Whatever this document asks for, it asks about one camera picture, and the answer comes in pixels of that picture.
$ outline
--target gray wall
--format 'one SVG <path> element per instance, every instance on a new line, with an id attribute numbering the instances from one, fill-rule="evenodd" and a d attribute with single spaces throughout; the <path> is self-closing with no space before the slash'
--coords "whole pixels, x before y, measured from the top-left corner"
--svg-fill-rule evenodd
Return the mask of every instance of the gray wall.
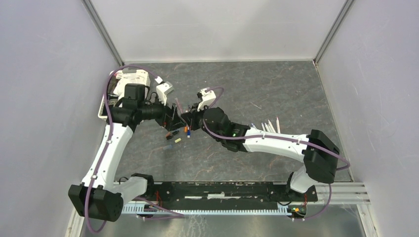
<path id="1" fill-rule="evenodd" d="M 383 237 L 419 236 L 419 1 L 355 1 L 320 76 Z"/>
<path id="2" fill-rule="evenodd" d="M 63 236 L 116 63 L 80 0 L 2 0 L 0 32 L 0 236 Z"/>
<path id="3" fill-rule="evenodd" d="M 345 0 L 92 0 L 125 61 L 311 60 Z"/>

